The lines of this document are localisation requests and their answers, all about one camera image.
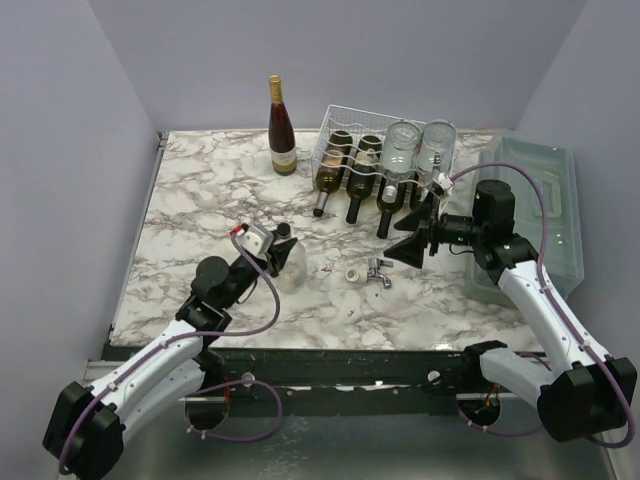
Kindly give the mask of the clear bottle silver stopper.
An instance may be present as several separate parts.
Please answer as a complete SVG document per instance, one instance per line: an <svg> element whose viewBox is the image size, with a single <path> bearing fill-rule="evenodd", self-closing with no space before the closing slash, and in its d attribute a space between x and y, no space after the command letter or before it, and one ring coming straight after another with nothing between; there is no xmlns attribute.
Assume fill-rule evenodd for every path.
<svg viewBox="0 0 640 480"><path fill-rule="evenodd" d="M381 154L381 170L385 179L382 189L384 202L394 202L399 186L411 179L421 135L420 128L410 121L399 120L389 126Z"/></svg>
<svg viewBox="0 0 640 480"><path fill-rule="evenodd" d="M427 123L422 130L422 141L415 160L420 186L425 186L433 170L451 174L457 138L455 126L445 120Z"/></svg>

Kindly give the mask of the clear bottle dark cork stopper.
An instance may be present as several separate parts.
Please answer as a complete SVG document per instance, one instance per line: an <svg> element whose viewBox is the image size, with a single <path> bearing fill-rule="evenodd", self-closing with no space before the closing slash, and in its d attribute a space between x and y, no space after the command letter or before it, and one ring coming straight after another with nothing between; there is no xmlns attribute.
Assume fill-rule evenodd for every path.
<svg viewBox="0 0 640 480"><path fill-rule="evenodd" d="M276 286L281 292L293 294L299 291L307 278L306 250L295 238L295 245L288 254L284 267L276 278Z"/></svg>

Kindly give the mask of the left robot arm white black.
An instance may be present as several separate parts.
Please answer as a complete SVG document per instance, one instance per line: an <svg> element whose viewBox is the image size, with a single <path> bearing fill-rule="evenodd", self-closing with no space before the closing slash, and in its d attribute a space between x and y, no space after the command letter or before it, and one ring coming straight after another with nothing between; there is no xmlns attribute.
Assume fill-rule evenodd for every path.
<svg viewBox="0 0 640 480"><path fill-rule="evenodd" d="M299 242L285 224L274 231L243 224L230 239L238 258L202 260L187 300L158 337L111 373L89 385L72 382L59 394L43 446L60 474L101 479L127 442L178 399L215 391L231 398L236 384L208 347L233 336L229 308L258 280L272 287Z"/></svg>

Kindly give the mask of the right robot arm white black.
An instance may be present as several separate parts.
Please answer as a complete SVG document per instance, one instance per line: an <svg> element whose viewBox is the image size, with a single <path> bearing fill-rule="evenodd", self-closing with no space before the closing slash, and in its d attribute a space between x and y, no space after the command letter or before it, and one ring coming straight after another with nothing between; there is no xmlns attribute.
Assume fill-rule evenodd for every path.
<svg viewBox="0 0 640 480"><path fill-rule="evenodd" d="M515 196L500 180L482 180L469 216L441 214L428 194L418 208L396 222L410 237L385 250L390 259L414 268L442 244L472 249L476 263L527 320L549 364L540 366L499 341L463 352L460 379L480 392L498 384L533 406L542 426L558 442L625 427L637 371L627 358L614 358L593 340L554 286L540 255L515 233Z"/></svg>

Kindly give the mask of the red wine bottle gold cap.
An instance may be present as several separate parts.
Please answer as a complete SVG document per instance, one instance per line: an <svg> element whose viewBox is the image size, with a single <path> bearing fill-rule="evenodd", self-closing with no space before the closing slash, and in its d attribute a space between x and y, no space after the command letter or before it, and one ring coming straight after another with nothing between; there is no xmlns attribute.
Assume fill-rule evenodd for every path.
<svg viewBox="0 0 640 480"><path fill-rule="evenodd" d="M271 98L268 140L271 162L281 176L291 175L297 168L294 130L284 104L282 82L279 75L269 77Z"/></svg>

